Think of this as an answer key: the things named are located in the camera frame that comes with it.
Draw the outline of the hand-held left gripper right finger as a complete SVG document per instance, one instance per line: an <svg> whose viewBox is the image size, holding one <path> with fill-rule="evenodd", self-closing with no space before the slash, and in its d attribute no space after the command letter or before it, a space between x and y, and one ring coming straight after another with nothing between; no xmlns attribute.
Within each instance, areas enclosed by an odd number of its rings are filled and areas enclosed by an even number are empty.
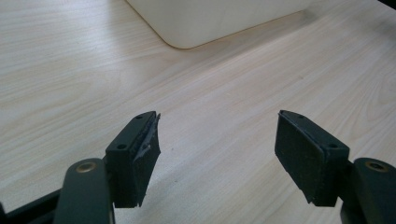
<svg viewBox="0 0 396 224"><path fill-rule="evenodd" d="M348 146L309 118L280 110L275 154L309 203L335 206L337 179L347 166Z"/></svg>

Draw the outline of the white plastic container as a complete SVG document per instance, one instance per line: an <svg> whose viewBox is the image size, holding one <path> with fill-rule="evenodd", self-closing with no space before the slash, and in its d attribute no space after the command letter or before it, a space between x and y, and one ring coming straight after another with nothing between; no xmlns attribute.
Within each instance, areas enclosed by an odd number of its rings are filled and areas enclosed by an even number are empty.
<svg viewBox="0 0 396 224"><path fill-rule="evenodd" d="M314 0L126 0L168 45L191 49L302 11Z"/></svg>

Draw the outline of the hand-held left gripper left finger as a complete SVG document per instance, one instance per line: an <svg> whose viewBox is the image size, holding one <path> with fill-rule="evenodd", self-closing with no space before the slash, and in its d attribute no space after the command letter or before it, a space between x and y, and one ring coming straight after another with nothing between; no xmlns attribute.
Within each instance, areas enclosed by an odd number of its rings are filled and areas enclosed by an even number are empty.
<svg viewBox="0 0 396 224"><path fill-rule="evenodd" d="M106 148L105 164L116 208L142 205L161 154L160 117L155 111L134 117Z"/></svg>

